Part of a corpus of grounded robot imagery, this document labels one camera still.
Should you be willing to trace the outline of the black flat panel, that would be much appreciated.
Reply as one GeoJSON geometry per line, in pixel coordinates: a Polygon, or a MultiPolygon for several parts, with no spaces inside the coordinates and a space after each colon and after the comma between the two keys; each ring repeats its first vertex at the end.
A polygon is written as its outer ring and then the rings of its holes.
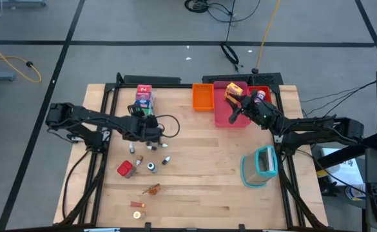
{"type": "Polygon", "coordinates": [[[161,77],[146,75],[125,75],[123,80],[127,84],[180,84],[179,77],[161,77]]]}

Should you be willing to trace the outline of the orange taco seasoning mix packet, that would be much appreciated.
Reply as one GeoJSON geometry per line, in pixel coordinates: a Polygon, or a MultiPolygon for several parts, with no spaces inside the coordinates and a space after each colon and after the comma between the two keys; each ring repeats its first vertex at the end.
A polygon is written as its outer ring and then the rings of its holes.
{"type": "Polygon", "coordinates": [[[149,194],[149,195],[156,195],[161,189],[160,184],[154,184],[150,186],[148,189],[146,189],[143,194],[149,194]]]}

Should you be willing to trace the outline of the black perforated panel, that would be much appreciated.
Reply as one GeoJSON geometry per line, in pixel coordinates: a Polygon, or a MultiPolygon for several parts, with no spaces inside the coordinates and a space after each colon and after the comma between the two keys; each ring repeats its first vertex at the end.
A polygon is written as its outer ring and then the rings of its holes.
{"type": "Polygon", "coordinates": [[[281,73],[257,73],[257,74],[235,74],[235,75],[208,75],[203,76],[202,82],[205,84],[212,84],[215,81],[242,81],[249,86],[271,86],[283,85],[281,73]]]}

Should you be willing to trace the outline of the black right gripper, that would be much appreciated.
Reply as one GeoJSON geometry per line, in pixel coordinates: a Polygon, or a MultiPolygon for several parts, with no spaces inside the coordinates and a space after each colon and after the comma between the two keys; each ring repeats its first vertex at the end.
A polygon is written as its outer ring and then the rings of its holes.
{"type": "Polygon", "coordinates": [[[239,102],[230,95],[225,96],[224,100],[230,104],[241,103],[241,108],[233,108],[233,113],[229,117],[230,124],[234,124],[241,114],[245,115],[262,129],[271,128],[272,124],[276,121],[276,108],[268,102],[255,102],[250,96],[244,96],[239,102]]]}

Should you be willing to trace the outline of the white paper sheet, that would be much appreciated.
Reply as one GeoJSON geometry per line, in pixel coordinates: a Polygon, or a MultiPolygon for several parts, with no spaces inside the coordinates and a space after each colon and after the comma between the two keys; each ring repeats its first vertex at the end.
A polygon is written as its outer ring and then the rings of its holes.
{"type": "MultiPolygon", "coordinates": [[[[325,157],[339,150],[339,148],[321,148],[320,152],[322,157],[325,157]]],[[[361,185],[364,183],[356,159],[350,159],[338,165],[327,168],[327,171],[350,185],[361,185]]],[[[336,182],[337,186],[344,186],[344,183],[328,174],[326,178],[332,183],[336,182]]]]}

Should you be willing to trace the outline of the tin with red lid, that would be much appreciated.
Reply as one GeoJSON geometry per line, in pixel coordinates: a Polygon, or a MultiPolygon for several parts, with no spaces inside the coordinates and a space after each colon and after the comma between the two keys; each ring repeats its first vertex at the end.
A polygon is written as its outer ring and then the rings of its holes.
{"type": "Polygon", "coordinates": [[[117,173],[122,177],[129,179],[136,172],[136,167],[128,160],[125,160],[118,168],[117,173]]]}

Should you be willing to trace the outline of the blue Frosted Flakes cereal box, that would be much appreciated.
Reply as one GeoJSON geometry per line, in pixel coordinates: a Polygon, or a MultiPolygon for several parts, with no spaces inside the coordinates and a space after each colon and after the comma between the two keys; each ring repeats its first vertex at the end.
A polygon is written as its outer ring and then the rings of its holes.
{"type": "Polygon", "coordinates": [[[151,100],[136,100],[135,104],[140,108],[151,109],[154,108],[153,102],[151,100]]]}

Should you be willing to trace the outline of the orange plastic basket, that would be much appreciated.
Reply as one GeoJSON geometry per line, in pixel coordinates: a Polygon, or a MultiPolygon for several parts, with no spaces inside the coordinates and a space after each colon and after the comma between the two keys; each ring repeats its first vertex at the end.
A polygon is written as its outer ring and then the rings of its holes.
{"type": "Polygon", "coordinates": [[[194,83],[193,109],[195,111],[212,111],[214,109],[214,87],[212,84],[194,83]]]}

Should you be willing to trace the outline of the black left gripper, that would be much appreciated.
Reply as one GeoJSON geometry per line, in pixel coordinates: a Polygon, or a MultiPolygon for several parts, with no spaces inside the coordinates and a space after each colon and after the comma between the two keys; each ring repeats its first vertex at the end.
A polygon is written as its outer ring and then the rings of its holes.
{"type": "Polygon", "coordinates": [[[152,147],[153,142],[163,145],[162,129],[157,118],[153,115],[147,117],[131,116],[131,126],[128,140],[133,142],[146,142],[147,147],[152,147]]]}

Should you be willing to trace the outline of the teal metal box grater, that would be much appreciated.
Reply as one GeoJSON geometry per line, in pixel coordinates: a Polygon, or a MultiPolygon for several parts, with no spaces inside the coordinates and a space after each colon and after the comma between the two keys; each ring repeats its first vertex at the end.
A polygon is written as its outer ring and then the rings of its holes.
{"type": "Polygon", "coordinates": [[[264,146],[240,161],[240,176],[245,186],[260,188],[278,175],[278,161],[272,145],[264,146]]]}

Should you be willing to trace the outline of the green cereal box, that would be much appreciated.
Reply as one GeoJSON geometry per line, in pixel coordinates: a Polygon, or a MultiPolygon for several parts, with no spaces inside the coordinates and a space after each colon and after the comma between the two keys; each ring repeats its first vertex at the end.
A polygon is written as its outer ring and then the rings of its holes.
{"type": "Polygon", "coordinates": [[[154,115],[154,112],[153,112],[153,108],[146,109],[146,108],[135,107],[134,114],[139,115],[139,116],[150,116],[150,115],[154,115]]]}

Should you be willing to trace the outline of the pink plastic bin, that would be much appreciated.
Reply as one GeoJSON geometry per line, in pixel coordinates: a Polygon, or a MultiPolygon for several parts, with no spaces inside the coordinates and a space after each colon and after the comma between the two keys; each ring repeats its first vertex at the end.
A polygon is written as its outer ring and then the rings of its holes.
{"type": "Polygon", "coordinates": [[[243,89],[242,95],[247,95],[248,85],[243,81],[215,81],[214,87],[214,114],[215,126],[221,128],[245,128],[251,124],[251,121],[244,115],[239,115],[233,124],[229,123],[229,118],[233,113],[229,103],[225,101],[224,94],[229,84],[234,83],[243,89]]]}

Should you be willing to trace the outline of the black aluminium table frame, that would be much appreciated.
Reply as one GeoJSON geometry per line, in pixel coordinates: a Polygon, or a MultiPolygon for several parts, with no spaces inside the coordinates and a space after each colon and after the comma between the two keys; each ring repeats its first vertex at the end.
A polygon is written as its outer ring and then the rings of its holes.
{"type": "Polygon", "coordinates": [[[136,143],[143,156],[135,174],[126,179],[117,173],[125,161],[134,162],[128,142],[113,133],[102,183],[92,193],[76,224],[97,227],[152,229],[287,229],[309,226],[302,210],[278,178],[262,188],[243,185],[240,160],[258,148],[273,143],[273,136],[256,124],[245,128],[215,126],[211,111],[195,111],[190,84],[157,84],[153,88],[155,113],[166,127],[168,145],[151,151],[136,143]],[[171,157],[166,165],[162,161],[171,157]],[[157,165],[151,173],[147,163],[157,165]],[[154,184],[156,195],[143,194],[154,184]],[[130,206],[145,203],[145,208],[130,206]],[[134,219],[135,211],[146,217],[134,219]]]}

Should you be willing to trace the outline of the red plastic basket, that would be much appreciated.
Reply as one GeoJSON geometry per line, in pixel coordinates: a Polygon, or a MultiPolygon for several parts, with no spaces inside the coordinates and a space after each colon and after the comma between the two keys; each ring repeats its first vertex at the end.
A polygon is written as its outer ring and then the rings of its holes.
{"type": "Polygon", "coordinates": [[[250,94],[250,95],[252,95],[253,92],[257,92],[258,90],[263,90],[263,91],[265,91],[266,96],[265,96],[264,101],[265,101],[265,102],[270,102],[270,103],[272,103],[272,100],[271,100],[271,92],[270,92],[270,89],[269,89],[268,86],[249,86],[249,87],[248,87],[248,90],[249,90],[249,94],[250,94]]]}

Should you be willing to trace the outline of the yellow Corn Pops cereal box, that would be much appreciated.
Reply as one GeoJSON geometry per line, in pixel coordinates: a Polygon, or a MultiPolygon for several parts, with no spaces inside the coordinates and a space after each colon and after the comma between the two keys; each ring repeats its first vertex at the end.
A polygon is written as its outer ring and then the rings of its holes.
{"type": "Polygon", "coordinates": [[[226,86],[226,95],[239,95],[241,96],[243,93],[243,89],[237,86],[235,83],[231,82],[226,86]]]}

